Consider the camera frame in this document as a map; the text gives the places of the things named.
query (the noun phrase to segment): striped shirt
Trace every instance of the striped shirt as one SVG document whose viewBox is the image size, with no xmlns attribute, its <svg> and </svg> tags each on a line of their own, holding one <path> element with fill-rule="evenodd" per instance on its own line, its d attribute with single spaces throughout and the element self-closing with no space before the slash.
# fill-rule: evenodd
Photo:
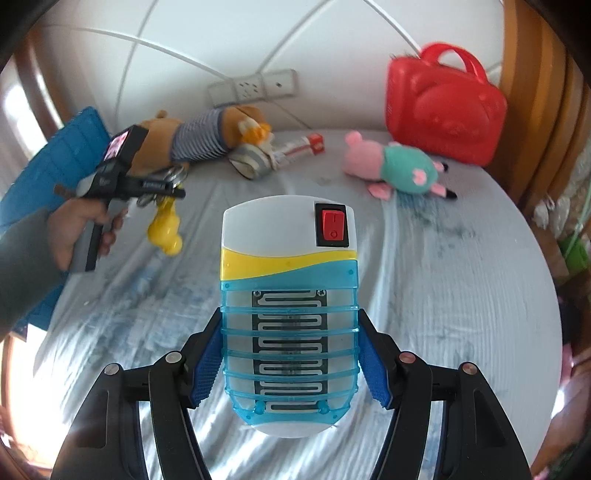
<svg viewBox="0 0 591 480">
<path fill-rule="evenodd" d="M 230 149 L 222 138 L 223 108 L 214 108 L 177 128 L 170 157 L 173 161 L 212 160 Z"/>
</svg>

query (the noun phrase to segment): brown stuffed animal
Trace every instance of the brown stuffed animal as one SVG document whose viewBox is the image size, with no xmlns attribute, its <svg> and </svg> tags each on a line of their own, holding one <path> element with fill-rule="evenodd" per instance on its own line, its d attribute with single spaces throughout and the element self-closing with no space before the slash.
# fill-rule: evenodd
<svg viewBox="0 0 591 480">
<path fill-rule="evenodd" d="M 148 135 L 135 154 L 130 175 L 146 176 L 172 163 L 187 166 L 221 158 L 251 137 L 260 140 L 259 135 L 245 134 L 245 126 L 254 123 L 263 132 L 271 129 L 262 112 L 251 105 L 214 108 L 189 122 L 167 115 L 160 110 L 155 118 L 140 123 Z"/>
</svg>

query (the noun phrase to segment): red handbag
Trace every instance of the red handbag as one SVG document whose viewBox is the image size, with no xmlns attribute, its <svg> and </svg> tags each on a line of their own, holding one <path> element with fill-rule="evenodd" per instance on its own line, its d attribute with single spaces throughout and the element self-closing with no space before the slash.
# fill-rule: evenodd
<svg viewBox="0 0 591 480">
<path fill-rule="evenodd" d="M 439 63 L 449 50 L 462 59 L 465 72 Z M 483 167 L 495 154 L 506 111 L 502 92 L 463 48 L 433 43 L 418 58 L 390 61 L 386 126 L 404 145 Z"/>
</svg>

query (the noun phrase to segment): red handle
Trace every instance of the red handle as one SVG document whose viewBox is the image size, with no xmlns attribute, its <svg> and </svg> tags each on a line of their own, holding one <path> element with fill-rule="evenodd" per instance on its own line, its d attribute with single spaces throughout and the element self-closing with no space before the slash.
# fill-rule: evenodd
<svg viewBox="0 0 591 480">
<path fill-rule="evenodd" d="M 478 59 L 469 51 L 448 43 L 431 43 L 425 46 L 419 55 L 421 60 L 428 63 L 439 63 L 439 57 L 447 51 L 454 51 L 462 59 L 468 73 L 476 76 L 479 82 L 488 83 L 486 71 Z"/>
</svg>

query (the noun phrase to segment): yellow stripe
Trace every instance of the yellow stripe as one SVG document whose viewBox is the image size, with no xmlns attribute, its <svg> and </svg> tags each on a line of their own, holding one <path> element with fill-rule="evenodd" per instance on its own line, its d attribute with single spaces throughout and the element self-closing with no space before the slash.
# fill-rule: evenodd
<svg viewBox="0 0 591 480">
<path fill-rule="evenodd" d="M 239 254 L 222 248 L 222 264 L 220 266 L 220 280 L 239 280 L 241 278 L 262 277 L 275 273 L 297 270 L 319 263 L 335 262 L 338 260 L 356 260 L 354 250 L 332 250 L 315 254 L 300 255 L 298 257 L 253 257 Z"/>
</svg>

